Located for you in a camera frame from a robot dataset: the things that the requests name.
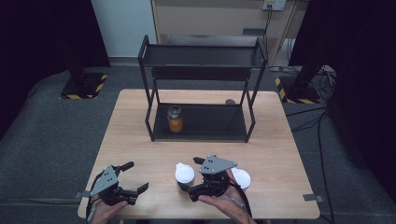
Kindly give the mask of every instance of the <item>white paper cup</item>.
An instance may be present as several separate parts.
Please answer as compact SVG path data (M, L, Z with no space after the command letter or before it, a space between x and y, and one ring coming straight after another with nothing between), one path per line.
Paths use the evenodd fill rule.
M235 167L232 168L231 171L233 172L233 177L235 177L236 182L241 186L241 189L246 191L251 182L248 172L236 169Z
M189 165L181 162L176 165L175 178L177 182L191 186L194 176L195 172Z

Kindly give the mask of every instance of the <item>shelf rack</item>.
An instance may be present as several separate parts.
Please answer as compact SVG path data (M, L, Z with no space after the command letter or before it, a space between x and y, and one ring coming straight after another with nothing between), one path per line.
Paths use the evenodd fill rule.
M267 56L262 43L255 38L251 45L159 45L150 44L145 35L138 54L140 72L148 98L146 125L151 141L162 140L209 140L209 141L245 141L253 131L253 104L262 81L267 64ZM146 68L150 69L153 87L149 90ZM260 69L253 93L250 97L248 83L252 69ZM245 82L239 102L229 105L209 104L173 104L160 100L157 81L159 80L217 80ZM246 127L242 104L245 97L251 118L250 127ZM154 129L149 117L154 99L157 99L157 111ZM178 105L182 108L184 128L181 133L169 130L167 108Z

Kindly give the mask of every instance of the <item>orange jar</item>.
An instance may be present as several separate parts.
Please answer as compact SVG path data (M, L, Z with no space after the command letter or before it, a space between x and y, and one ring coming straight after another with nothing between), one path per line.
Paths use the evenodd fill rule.
M183 130L183 117L181 108L178 105L172 105L168 108L169 129L172 133L180 133Z

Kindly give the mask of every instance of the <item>human hand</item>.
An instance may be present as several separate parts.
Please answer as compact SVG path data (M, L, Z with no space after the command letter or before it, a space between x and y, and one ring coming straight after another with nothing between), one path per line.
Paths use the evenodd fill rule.
M92 198L92 207L96 206L96 211L90 224L107 224L108 221L113 218L117 212L119 212L128 203L126 201L116 203L113 206L105 204L98 195Z
M236 183L233 177L233 172L230 169L227 171L227 175ZM225 193L220 197L212 197L208 195L200 195L198 201L207 203L217 207L224 215L230 217L233 221L238 224L254 224L254 219L248 214L245 206L238 205L233 199L242 203L243 200L236 188L230 186L227 188Z

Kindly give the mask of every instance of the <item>gray carpet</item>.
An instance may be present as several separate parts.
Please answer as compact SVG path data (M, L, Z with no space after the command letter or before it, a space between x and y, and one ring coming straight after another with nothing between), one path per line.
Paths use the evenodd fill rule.
M4 199L70 199L84 190L105 134L118 94L123 89L142 89L138 67L113 66L87 71L108 74L97 99L61 100L59 94L69 74L63 72L38 82L13 125L0 142L0 223L85 223L77 204L37 204ZM276 91L275 77L266 72L261 90ZM163 89L238 90L240 85L213 82L167 82ZM286 114L325 106L283 104ZM292 129L319 117L323 110L289 117ZM335 223L396 223L396 205L369 170L357 169L348 159L331 117L321 122L328 187ZM320 170L318 126L293 133L305 170L317 195L327 198ZM319 203L329 217L327 202ZM293 223L293 220L272 220ZM324 218L297 223L327 223Z

